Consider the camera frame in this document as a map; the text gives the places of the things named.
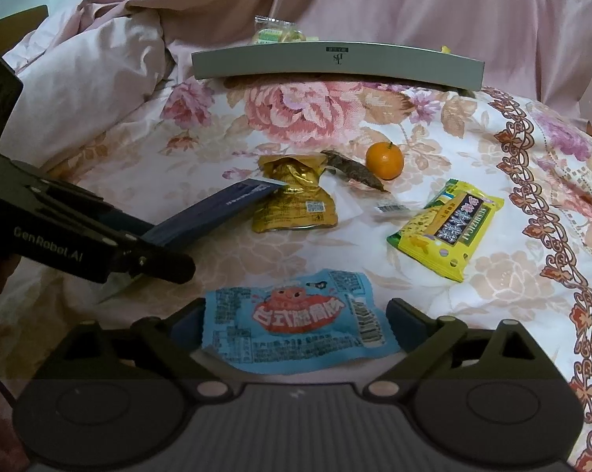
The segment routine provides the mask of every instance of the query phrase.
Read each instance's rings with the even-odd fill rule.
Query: snack bag
[[[365,275],[322,270],[207,293],[202,348],[242,371],[296,374],[399,351]]]
[[[333,227],[338,224],[335,203],[320,188],[324,154],[262,156],[259,168],[265,177],[287,183],[269,195],[253,216],[253,231]]]
[[[450,179],[388,243],[439,275],[458,282],[490,221],[504,205],[472,184]]]
[[[271,17],[254,17],[254,37],[252,44],[274,44],[275,42],[306,41],[305,35],[296,29],[294,23]]]

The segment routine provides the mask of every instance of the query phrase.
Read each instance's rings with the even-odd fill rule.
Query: small orange
[[[403,153],[392,142],[374,143],[366,151],[366,168],[385,181],[399,177],[403,165]]]

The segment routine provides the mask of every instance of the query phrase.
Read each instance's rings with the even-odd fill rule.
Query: barcode label
[[[377,209],[381,212],[392,212],[392,211],[405,211],[405,206],[389,205],[389,206],[377,206]]]
[[[324,212],[324,202],[307,201],[307,212]]]
[[[374,348],[382,346],[385,343],[379,320],[368,307],[357,299],[353,299],[353,309],[355,311],[355,318],[357,319],[357,326],[360,331],[361,342],[364,347]]]

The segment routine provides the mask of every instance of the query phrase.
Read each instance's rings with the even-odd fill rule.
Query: blue package
[[[206,296],[202,348],[258,374],[318,371],[399,351],[366,275],[322,270],[268,288]]]

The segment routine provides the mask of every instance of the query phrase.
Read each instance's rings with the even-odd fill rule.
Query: screw
[[[196,388],[206,398],[219,398],[228,392],[228,385],[223,381],[203,381]]]
[[[399,392],[399,385],[394,381],[378,380],[368,385],[368,392],[378,398],[389,398]]]

